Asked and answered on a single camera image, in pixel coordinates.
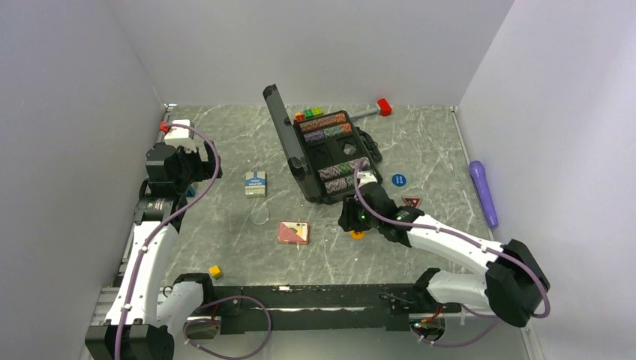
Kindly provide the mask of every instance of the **blue round sign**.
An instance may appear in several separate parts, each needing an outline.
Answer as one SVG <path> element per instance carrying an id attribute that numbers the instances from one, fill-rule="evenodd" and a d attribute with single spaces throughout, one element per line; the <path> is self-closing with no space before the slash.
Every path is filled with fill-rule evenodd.
<path id="1" fill-rule="evenodd" d="M 404 186 L 407 184 L 407 177 L 402 174 L 393 175 L 393 185 Z"/>

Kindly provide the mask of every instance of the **red clip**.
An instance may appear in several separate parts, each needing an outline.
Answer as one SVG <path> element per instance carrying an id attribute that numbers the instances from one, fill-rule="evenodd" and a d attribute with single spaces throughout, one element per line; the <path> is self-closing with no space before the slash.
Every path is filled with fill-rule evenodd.
<path id="1" fill-rule="evenodd" d="M 391 115 L 391 111 L 393 111 L 393 109 L 391 108 L 391 105 L 389 105 L 389 102 L 385 98 L 378 100 L 378 106 L 379 106 L 379 114 L 381 116 Z"/>
<path id="2" fill-rule="evenodd" d="M 167 122 L 162 121 L 159 125 L 159 130 L 163 131 L 165 134 L 168 134 L 168 131 L 170 131 L 170 126 L 168 126 Z"/>

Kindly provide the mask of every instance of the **warning triangle sign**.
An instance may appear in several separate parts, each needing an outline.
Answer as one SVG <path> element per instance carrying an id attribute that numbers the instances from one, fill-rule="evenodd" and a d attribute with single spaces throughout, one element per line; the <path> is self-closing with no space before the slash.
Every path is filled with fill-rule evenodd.
<path id="1" fill-rule="evenodd" d="M 414 208 L 418 208 L 419 204 L 422 202 L 421 197 L 404 197 L 402 196 L 402 201 L 408 206 L 412 206 Z"/>

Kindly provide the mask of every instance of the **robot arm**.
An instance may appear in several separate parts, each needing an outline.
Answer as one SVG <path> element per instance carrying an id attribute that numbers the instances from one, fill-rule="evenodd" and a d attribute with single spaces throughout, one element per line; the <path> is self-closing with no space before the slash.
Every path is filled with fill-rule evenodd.
<path id="1" fill-rule="evenodd" d="M 174 123 L 190 126 L 189 120 Z M 182 274 L 172 285 L 166 301 L 158 306 L 158 293 L 164 278 L 168 257 L 181 229 L 183 214 L 160 228 L 152 240 L 144 242 L 162 221 L 182 210 L 186 193 L 194 182 L 210 179 L 216 162 L 212 148 L 206 143 L 201 156 L 191 130 L 171 127 L 163 142 L 157 142 L 146 153 L 148 178 L 139 189 L 131 234 L 130 257 L 119 291 L 102 325 L 90 326 L 85 343 L 95 360 L 112 359 L 116 330 L 120 326 L 122 308 L 127 309 L 121 335 L 121 359 L 171 359 L 176 337 L 193 310 L 215 300 L 212 279 L 208 274 Z M 219 167 L 217 177 L 222 176 Z M 143 253 L 136 270 L 132 264 Z M 126 295 L 134 282 L 130 301 Z"/>
<path id="2" fill-rule="evenodd" d="M 453 229 L 411 206 L 397 207 L 370 172 L 360 173 L 359 189 L 365 202 L 384 218 L 404 222 L 396 226 L 376 219 L 354 197 L 343 200 L 343 211 L 338 225 L 345 231 L 378 229 L 387 240 L 409 248 L 418 248 L 438 254 L 464 267 L 472 274 L 451 274 L 438 268 L 429 268 L 415 283 L 424 302 L 437 304 L 460 303 L 490 308 L 507 323 L 523 327 L 541 303 L 538 287 L 530 276 L 514 263 L 486 252 L 497 250 L 520 260 L 534 272 L 546 291 L 550 284 L 525 244 L 511 240 L 508 244 L 488 241 Z M 429 229 L 409 226 L 428 225 Z M 466 237 L 479 245 L 464 241 Z"/>

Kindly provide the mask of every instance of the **small box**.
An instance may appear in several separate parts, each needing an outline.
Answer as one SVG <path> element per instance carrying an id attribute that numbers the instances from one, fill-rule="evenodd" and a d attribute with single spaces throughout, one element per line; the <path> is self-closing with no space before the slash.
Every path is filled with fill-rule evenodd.
<path id="1" fill-rule="evenodd" d="M 306 245 L 309 242 L 309 223 L 302 221 L 281 221 L 278 224 L 279 244 Z"/>
<path id="2" fill-rule="evenodd" d="M 223 277 L 223 272 L 221 271 L 221 268 L 218 267 L 218 265 L 214 265 L 210 268 L 210 275 L 218 280 Z"/>
<path id="3" fill-rule="evenodd" d="M 245 196 L 265 197 L 267 179 L 264 171 L 248 171 L 245 173 Z"/>

